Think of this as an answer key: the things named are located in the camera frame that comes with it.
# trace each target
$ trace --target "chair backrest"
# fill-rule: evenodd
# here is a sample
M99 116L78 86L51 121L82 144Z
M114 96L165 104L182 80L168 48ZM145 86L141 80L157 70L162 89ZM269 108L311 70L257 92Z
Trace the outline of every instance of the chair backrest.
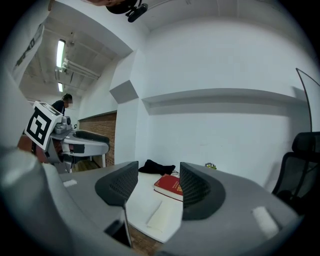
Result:
M293 141L292 150L283 156L280 175L272 193L298 214L304 214L320 170L320 132L299 133Z

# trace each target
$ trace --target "table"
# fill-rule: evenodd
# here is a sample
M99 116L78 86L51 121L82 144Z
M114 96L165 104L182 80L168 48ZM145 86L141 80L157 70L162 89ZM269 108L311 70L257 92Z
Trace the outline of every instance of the table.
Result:
M138 183L125 207L127 220L134 228L161 243L165 243L181 225L183 203L154 191L154 184L160 178L160 174L139 172ZM163 227L163 232L147 226L148 221L162 202L165 205L165 210L170 212L170 218Z

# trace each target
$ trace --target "person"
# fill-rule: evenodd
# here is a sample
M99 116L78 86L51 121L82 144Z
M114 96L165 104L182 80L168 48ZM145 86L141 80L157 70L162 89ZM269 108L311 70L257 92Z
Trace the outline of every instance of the person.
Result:
M52 104L52 107L56 110L65 115L65 109L69 108L70 105L73 103L72 95L67 93L62 97L62 99L57 100L55 103Z

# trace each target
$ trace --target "red book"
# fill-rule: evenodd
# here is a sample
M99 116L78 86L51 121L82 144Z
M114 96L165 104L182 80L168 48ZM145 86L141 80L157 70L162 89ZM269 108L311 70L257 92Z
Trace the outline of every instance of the red book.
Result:
M154 190L167 197L183 201L182 189L178 177L164 174L156 183L154 183Z

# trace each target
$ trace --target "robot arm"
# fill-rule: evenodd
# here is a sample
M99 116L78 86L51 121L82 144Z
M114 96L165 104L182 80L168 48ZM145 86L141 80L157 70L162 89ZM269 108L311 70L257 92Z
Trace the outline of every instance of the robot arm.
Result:
M62 116L45 102L36 101L25 134L46 154L54 165L70 171L73 157L103 156L110 150L109 138L93 132L72 129L69 116ZM57 152L57 144L62 151Z

